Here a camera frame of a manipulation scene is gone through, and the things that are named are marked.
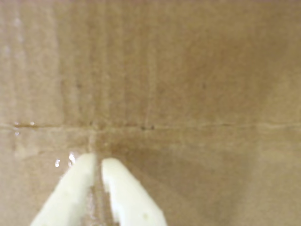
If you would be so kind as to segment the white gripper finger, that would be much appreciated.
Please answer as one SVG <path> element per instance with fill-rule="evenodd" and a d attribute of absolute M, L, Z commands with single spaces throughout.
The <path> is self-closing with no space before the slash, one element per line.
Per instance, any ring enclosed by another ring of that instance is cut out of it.
<path fill-rule="evenodd" d="M 80 226 L 87 210 L 87 197 L 95 184 L 96 156 L 79 156 L 59 180 L 32 226 Z"/>
<path fill-rule="evenodd" d="M 103 187 L 109 194 L 114 223 L 120 226 L 166 226 L 162 209 L 141 182 L 116 158 L 101 163 Z"/>

